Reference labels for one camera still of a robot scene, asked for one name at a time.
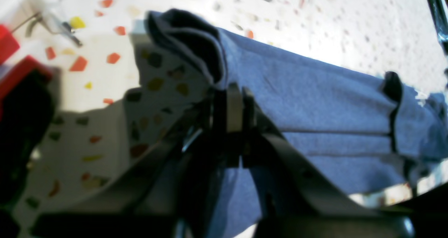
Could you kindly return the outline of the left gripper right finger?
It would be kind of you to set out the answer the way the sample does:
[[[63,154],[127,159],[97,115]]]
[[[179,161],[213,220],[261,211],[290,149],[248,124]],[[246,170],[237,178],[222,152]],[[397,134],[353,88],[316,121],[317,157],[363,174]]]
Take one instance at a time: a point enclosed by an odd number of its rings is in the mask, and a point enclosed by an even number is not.
[[[365,208],[336,188],[260,111],[253,93],[227,89],[227,132],[253,177],[262,219],[255,238],[414,238],[411,220]]]

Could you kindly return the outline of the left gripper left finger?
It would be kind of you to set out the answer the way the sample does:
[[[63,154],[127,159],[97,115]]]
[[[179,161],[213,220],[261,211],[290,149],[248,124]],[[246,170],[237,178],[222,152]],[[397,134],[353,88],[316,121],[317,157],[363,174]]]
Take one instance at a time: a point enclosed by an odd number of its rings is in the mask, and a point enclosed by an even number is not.
[[[223,182],[227,94],[208,90],[100,193],[41,214],[37,238],[205,238]]]

